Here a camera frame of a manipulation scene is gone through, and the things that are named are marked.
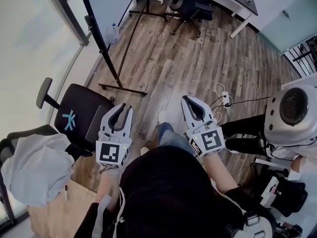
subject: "white cloth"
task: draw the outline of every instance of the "white cloth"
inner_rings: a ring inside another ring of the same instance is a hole
[[[64,188],[74,158],[65,152],[70,145],[64,134],[20,138],[14,155],[1,173],[14,198],[29,206],[43,207]]]
[[[293,160],[298,155],[303,157],[300,163],[300,173],[317,174],[317,143],[288,148],[279,146],[271,154],[272,157],[291,158]]]

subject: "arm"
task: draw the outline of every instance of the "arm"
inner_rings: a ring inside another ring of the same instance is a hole
[[[204,157],[203,161],[208,177],[214,180],[219,192],[225,194],[238,187],[217,153]]]
[[[302,174],[317,174],[317,159],[298,156],[292,162],[291,169]]]
[[[298,156],[291,164],[291,169],[297,173],[300,173],[300,166],[301,166],[301,160],[302,156]]]
[[[108,174],[108,172],[102,173],[95,202],[91,204],[74,238],[91,237],[98,214],[98,206],[105,195],[111,196],[112,199],[104,211],[103,230],[110,226],[114,220],[114,211],[119,198],[119,184],[117,176],[111,176]]]

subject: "white sneaker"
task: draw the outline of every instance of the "white sneaker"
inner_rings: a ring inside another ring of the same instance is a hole
[[[141,155],[145,155],[149,151],[148,147],[142,147],[141,148]]]
[[[167,113],[165,111],[160,111],[158,114],[158,123],[168,122]]]

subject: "white sleeve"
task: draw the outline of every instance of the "white sleeve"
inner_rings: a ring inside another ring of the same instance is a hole
[[[317,159],[303,157],[301,159],[299,171],[302,174],[317,174]]]

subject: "wooden floor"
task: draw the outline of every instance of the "wooden floor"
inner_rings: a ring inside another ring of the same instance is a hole
[[[152,11],[165,12],[166,6],[152,1]],[[119,68],[127,40],[137,15],[128,18],[121,29],[121,40],[112,48],[111,59]],[[183,95],[195,96],[211,104],[217,99],[215,84],[221,83],[234,102],[271,96],[281,84],[298,77],[289,61],[277,55],[256,33],[245,27],[234,39],[230,33],[240,24],[227,12],[216,8],[213,21],[198,23],[201,37],[190,24],[170,36],[177,20],[164,22],[155,16],[143,15],[125,60],[121,81],[124,87],[142,90],[146,97],[124,91],[103,91],[98,83],[115,84],[104,61],[99,65],[89,88],[106,97],[114,96],[115,104],[127,103],[133,107],[133,140],[129,162],[140,155],[143,146],[157,145],[157,115],[166,110],[177,133],[183,134],[186,123],[181,110]],[[221,94],[222,87],[217,85]],[[236,104],[228,110],[229,119],[237,120],[263,114],[266,100]],[[222,108],[221,123],[227,121]],[[221,158],[238,183],[251,175],[250,163],[255,156],[233,155],[223,150]],[[91,190],[99,185],[98,166],[94,158],[81,159],[75,164],[72,178]]]

